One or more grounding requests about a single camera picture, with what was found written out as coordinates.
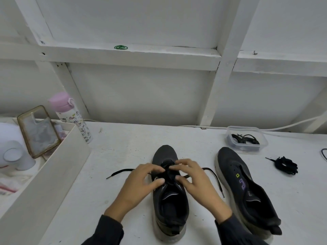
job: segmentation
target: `black sneaker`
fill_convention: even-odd
[[[164,242],[179,241],[186,231],[186,220],[189,214],[185,189],[176,175],[179,171],[170,170],[178,160],[176,152],[169,145],[161,146],[153,156],[152,163],[160,165],[164,173],[151,173],[152,181],[164,178],[165,183],[153,191],[153,227],[158,239]]]
[[[233,213],[251,233],[268,239],[281,235],[278,218],[264,189],[254,183],[245,162],[232,149],[223,147],[215,161],[216,173],[230,195]]]

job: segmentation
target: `sleeve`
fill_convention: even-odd
[[[221,224],[215,223],[221,245],[268,245],[258,236],[247,232],[234,214]]]
[[[96,231],[82,245],[119,245],[123,236],[124,231],[121,223],[102,215]]]

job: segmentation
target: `white tabletop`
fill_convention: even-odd
[[[53,218],[40,245],[80,245],[90,237],[104,210],[116,198],[128,172],[108,180],[124,168],[151,162],[156,150],[172,146],[178,158],[191,158],[202,167],[214,169],[218,150],[226,146],[225,130],[137,124],[88,122],[94,136],[93,151]],[[327,161],[320,150],[327,147],[327,135],[265,132],[268,146],[259,153],[239,152],[253,180],[262,186],[282,220],[283,235],[274,236],[273,245],[326,244],[327,241]],[[295,162],[299,173],[288,176],[265,159],[285,156]],[[207,172],[220,191],[215,178]],[[228,202],[227,190],[223,187]],[[185,236],[177,243],[220,244],[214,218],[190,195],[190,215]],[[121,244],[163,244],[153,234],[151,196],[147,196],[124,218]]]

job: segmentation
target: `shoe sole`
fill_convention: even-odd
[[[240,212],[240,210],[238,209],[235,199],[234,199],[234,195],[233,192],[231,190],[231,187],[228,185],[220,167],[219,167],[219,163],[218,163],[218,154],[215,157],[215,169],[216,169],[216,173],[218,178],[220,179],[221,183],[224,185],[224,187],[227,189],[228,194],[229,194],[229,200],[230,200],[230,207],[231,210],[233,211],[233,213],[235,214],[235,216],[237,217],[237,219],[241,222],[241,224],[243,225],[243,227],[245,228],[246,231],[255,234],[257,236],[259,236],[261,239],[264,239],[266,243],[270,244],[273,240],[273,235],[270,233],[269,230],[264,230],[261,229],[257,226],[254,226],[252,223],[249,223],[245,217],[242,215],[242,213]]]
[[[170,235],[166,235],[164,232],[162,232],[157,224],[156,214],[154,211],[154,205],[152,205],[152,225],[153,225],[154,235],[156,236],[156,238],[158,238],[159,240],[161,240],[165,243],[178,242],[180,239],[182,239],[182,237],[185,235],[185,232],[186,232],[186,224],[184,225],[182,231],[178,235],[170,236]]]

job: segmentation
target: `clear plastic container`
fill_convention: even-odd
[[[238,143],[237,140],[231,136],[232,134],[235,135],[239,134],[242,136],[250,134],[254,136],[256,140],[258,140],[259,144]],[[268,145],[267,139],[264,137],[264,134],[259,128],[244,127],[244,126],[227,127],[226,142],[233,149],[242,150],[242,151],[253,151],[253,152],[258,152]]]

